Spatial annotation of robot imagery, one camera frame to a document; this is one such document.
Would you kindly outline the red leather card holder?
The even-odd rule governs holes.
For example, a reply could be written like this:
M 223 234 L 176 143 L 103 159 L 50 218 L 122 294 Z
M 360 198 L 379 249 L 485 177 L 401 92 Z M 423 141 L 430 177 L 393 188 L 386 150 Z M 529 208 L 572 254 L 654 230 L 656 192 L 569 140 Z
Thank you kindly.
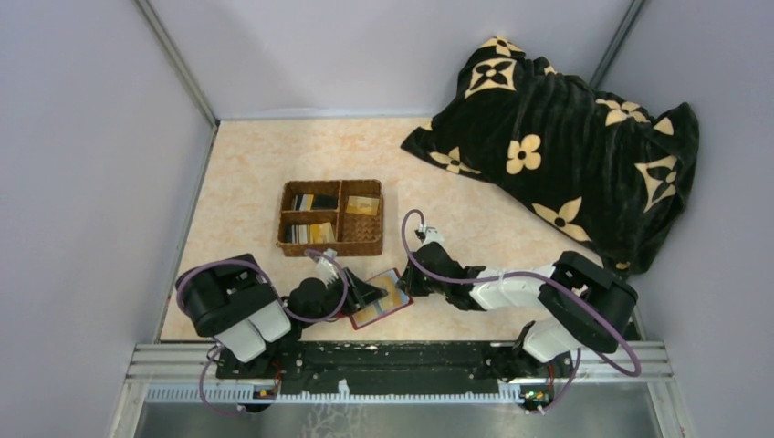
M 396 268 L 386 270 L 367 280 L 368 284 L 383 289 L 387 294 L 348 316 L 354 330 L 364 329 L 413 304 L 413 298 L 398 288 L 398 282 Z

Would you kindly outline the brown wicker basket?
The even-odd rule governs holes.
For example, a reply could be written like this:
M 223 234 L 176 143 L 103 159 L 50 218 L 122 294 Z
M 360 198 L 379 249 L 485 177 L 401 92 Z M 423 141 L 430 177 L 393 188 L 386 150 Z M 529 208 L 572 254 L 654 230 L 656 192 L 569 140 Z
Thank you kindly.
M 336 210 L 293 211 L 291 203 L 303 193 L 335 195 L 339 203 Z M 349 196 L 378 197 L 381 201 L 375 216 L 347 214 Z M 326 244 L 292 245 L 284 242 L 285 228 L 289 224 L 332 223 L 336 240 Z M 306 249 L 320 252 L 335 250 L 339 256 L 378 256 L 382 253 L 384 236 L 384 198 L 382 183 L 373 179 L 290 181 L 283 186 L 278 213 L 276 246 L 284 256 L 303 256 Z

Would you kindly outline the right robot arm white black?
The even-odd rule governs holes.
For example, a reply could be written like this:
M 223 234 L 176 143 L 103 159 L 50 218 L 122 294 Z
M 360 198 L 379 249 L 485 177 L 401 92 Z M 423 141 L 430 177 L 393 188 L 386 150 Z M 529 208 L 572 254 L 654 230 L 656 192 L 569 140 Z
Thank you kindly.
M 439 294 L 464 311 L 548 311 L 520 338 L 521 349 L 541 363 L 580 347 L 616 352 L 639 298 L 624 280 L 574 251 L 538 268 L 496 270 L 462 266 L 438 242 L 408 255 L 399 286 L 413 297 Z

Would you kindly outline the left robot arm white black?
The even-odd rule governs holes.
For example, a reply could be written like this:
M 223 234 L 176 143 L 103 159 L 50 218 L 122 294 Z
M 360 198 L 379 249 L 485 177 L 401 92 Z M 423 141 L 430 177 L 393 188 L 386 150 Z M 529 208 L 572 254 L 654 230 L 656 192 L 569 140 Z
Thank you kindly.
M 337 261 L 332 249 L 307 249 L 318 275 L 303 279 L 289 295 L 279 294 L 250 254 L 210 262 L 178 277 L 178 308 L 196 334 L 214 339 L 243 363 L 320 322 L 348 317 L 388 296 Z

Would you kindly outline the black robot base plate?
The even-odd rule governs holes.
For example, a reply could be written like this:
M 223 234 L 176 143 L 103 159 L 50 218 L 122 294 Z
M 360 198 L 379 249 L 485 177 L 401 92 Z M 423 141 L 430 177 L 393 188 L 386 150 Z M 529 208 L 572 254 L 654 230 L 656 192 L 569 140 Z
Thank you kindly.
M 298 341 L 247 363 L 225 350 L 216 364 L 219 379 L 268 379 L 283 395 L 332 394 L 345 381 L 358 396 L 446 396 L 495 395 L 517 379 L 545 389 L 549 377 L 568 377 L 573 361 L 563 353 L 541 363 L 512 341 Z

